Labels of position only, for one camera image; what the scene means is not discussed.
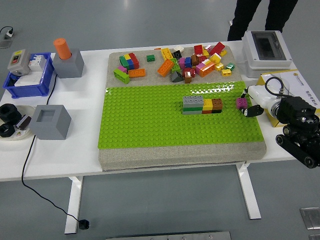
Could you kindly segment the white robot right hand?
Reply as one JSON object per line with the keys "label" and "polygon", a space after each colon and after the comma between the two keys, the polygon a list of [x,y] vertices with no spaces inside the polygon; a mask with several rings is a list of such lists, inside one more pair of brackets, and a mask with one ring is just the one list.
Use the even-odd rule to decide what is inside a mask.
{"label": "white robot right hand", "polygon": [[247,94],[257,103],[257,105],[253,105],[249,108],[242,108],[241,112],[244,116],[248,118],[256,117],[261,115],[264,112],[264,109],[267,109],[268,113],[272,117],[276,117],[276,113],[280,105],[280,99],[269,93],[264,86],[248,86],[243,90],[241,98],[244,98]]}

